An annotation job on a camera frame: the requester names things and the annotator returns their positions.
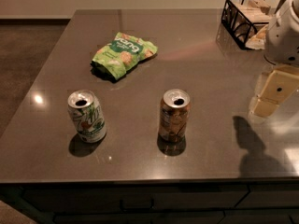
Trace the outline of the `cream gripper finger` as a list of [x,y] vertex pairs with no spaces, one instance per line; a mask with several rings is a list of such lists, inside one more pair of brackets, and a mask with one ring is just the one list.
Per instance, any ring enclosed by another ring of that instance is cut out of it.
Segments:
[[249,111],[254,116],[267,118],[299,87],[299,68],[287,64],[260,74]]

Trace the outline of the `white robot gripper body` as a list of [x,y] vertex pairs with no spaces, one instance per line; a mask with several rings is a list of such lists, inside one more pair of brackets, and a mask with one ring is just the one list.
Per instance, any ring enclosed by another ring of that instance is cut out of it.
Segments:
[[271,63],[299,65],[299,0],[285,0],[270,20],[265,58]]

